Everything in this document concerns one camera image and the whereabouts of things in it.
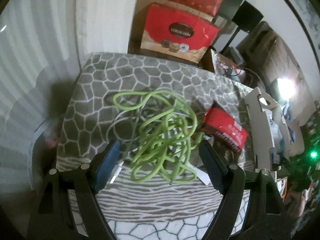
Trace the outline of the brown cardboard box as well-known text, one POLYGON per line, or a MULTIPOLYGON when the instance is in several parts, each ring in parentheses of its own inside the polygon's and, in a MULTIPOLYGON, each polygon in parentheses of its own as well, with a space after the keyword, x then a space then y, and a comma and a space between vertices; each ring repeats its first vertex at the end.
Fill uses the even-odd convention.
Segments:
MULTIPOLYGON (((277 166, 271 163, 270 152, 274 148, 274 143, 267 115, 263 111, 264 109, 274 110, 277 107, 281 108, 281 106, 258 87, 247 94, 244 101, 249 116, 255 169, 257 171, 269 170, 274 180, 277 180, 278 171, 281 176, 287 176, 288 173, 281 167, 281 164, 277 166)), ((300 127, 295 123, 286 121, 282 109, 280 113, 279 128, 284 139, 284 158, 289 159, 289 157, 302 154, 305 147, 300 127)))

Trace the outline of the red snack pouch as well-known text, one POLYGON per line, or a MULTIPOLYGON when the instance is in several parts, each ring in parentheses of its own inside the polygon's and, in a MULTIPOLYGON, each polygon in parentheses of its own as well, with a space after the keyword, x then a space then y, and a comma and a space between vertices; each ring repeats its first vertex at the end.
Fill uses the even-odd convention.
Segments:
POLYGON ((247 131, 216 101, 208 108, 198 130, 224 143, 238 157, 248 137, 247 131))

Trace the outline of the grey white patterned blanket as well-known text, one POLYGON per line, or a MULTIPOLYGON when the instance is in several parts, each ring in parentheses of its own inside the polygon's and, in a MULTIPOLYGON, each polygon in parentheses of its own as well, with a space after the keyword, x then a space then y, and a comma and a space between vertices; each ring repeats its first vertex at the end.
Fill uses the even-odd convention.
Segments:
MULTIPOLYGON (((244 97, 250 89, 206 70, 154 57, 97 53, 85 64, 67 107, 57 150, 57 168, 90 162, 114 137, 127 145, 132 113, 114 106, 121 91, 173 91, 202 119, 218 102, 244 129, 249 118, 244 97)), ((200 180, 170 184, 160 176, 130 179, 125 163, 114 183, 96 199, 118 239, 201 239, 221 202, 221 194, 200 180)))

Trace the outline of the black speaker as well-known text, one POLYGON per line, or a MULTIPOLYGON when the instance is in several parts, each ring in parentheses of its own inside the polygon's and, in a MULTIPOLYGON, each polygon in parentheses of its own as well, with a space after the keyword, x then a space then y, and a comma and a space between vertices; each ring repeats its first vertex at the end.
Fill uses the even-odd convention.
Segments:
POLYGON ((256 7, 244 1, 233 16, 232 22, 242 31, 250 33, 263 17, 263 14, 256 7))

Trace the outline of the red collection gift box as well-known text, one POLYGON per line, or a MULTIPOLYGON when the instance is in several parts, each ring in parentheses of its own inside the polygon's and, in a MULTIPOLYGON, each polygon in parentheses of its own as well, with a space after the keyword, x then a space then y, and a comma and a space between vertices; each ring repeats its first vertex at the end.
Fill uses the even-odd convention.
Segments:
POLYGON ((219 29, 189 12, 151 3, 140 47, 199 63, 219 29))

